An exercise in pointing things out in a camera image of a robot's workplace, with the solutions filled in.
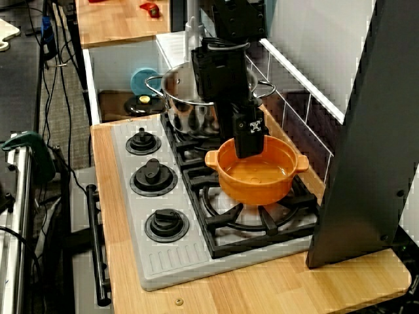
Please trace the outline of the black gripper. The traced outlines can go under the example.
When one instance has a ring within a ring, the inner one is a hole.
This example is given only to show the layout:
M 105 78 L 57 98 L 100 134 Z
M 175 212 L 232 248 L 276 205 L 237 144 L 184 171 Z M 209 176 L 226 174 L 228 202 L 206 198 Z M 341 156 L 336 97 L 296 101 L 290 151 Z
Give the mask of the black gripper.
M 212 103 L 222 141 L 234 137 L 239 159 L 264 149 L 264 113 L 249 88 L 246 50 L 250 43 L 204 37 L 191 52 L 198 95 Z

